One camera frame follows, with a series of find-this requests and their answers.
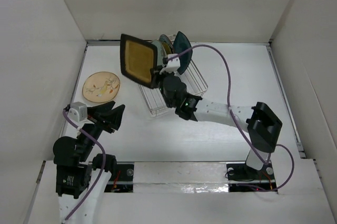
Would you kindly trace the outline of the light blue flower plate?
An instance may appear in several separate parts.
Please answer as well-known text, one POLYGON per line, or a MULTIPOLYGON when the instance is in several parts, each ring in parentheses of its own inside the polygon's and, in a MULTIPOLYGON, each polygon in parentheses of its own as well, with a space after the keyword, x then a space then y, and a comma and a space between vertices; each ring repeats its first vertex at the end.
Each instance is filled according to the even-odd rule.
POLYGON ((156 39, 150 42, 157 48, 157 65, 163 65, 163 59, 166 57, 166 51, 162 45, 162 43, 156 39))

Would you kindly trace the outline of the brown square plate black rim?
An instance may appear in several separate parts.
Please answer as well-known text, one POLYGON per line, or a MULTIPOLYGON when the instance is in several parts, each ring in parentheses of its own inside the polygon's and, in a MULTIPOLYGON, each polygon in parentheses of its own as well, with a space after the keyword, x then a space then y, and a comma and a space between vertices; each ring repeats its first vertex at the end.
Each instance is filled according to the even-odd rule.
POLYGON ((153 69, 157 67, 157 47, 137 37, 120 37, 120 68, 128 79, 147 88, 153 88, 153 69))

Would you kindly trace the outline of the beige plate with orange leaves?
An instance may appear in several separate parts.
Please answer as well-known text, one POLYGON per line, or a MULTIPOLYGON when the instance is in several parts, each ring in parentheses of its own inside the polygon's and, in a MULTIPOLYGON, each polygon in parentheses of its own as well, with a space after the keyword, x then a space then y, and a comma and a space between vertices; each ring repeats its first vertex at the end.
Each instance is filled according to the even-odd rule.
POLYGON ((121 87, 119 77, 111 72, 97 72, 91 74, 83 84, 83 97, 93 103, 112 101, 121 87))

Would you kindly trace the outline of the woven bamboo round plate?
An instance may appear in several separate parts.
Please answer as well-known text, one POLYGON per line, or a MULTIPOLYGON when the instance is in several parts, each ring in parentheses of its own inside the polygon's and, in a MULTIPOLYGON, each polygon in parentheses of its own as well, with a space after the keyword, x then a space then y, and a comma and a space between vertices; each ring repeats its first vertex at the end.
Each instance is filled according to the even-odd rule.
POLYGON ((166 42, 162 42, 166 55, 173 54, 171 47, 166 42))

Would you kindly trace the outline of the dark teal round plate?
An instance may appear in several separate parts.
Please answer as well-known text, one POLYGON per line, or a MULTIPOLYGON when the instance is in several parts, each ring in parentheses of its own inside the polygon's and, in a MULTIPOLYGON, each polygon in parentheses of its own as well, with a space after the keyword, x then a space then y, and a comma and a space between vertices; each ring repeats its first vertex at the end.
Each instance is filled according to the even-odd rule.
POLYGON ((169 37, 165 34, 161 34, 160 37, 159 37, 159 41, 162 43, 162 44, 166 44, 171 51, 173 51, 173 44, 172 44, 172 41, 169 39, 169 37))

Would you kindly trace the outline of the dark teal square plate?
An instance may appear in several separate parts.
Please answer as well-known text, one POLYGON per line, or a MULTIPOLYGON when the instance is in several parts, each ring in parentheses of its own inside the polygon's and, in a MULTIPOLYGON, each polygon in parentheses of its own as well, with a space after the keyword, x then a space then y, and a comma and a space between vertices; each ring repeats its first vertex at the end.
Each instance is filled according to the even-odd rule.
MULTIPOLYGON (((188 40, 187 36, 181 31, 178 31, 178 33, 176 34, 174 43, 173 43, 174 52, 176 54, 180 54, 191 47, 192 47, 191 43, 188 40)), ((192 55, 193 55, 193 51, 190 50, 179 57, 180 67, 177 69, 177 72, 180 75, 182 75, 187 70, 191 62, 192 55)))

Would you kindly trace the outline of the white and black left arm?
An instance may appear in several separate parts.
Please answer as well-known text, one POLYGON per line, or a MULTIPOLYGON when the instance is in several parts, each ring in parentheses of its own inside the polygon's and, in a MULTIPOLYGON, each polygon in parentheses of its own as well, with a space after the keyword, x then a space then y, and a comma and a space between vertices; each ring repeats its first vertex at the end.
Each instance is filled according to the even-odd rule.
POLYGON ((116 157, 105 152, 98 138, 120 128, 124 110, 114 101, 94 107, 75 102, 63 109, 77 136, 62 136, 53 145, 61 223, 96 221, 108 181, 121 174, 116 157))

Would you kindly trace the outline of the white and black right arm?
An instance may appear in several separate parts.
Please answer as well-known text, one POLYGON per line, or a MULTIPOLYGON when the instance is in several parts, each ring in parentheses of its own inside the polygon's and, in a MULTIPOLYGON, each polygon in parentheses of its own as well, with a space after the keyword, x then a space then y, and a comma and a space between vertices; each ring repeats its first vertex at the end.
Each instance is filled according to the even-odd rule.
POLYGON ((216 103, 187 92, 187 86, 172 70, 155 69, 152 84, 158 87, 168 108, 184 120, 206 121, 235 127, 250 147, 243 165, 249 178, 256 178, 269 163, 283 123, 263 102, 250 106, 231 106, 216 103))

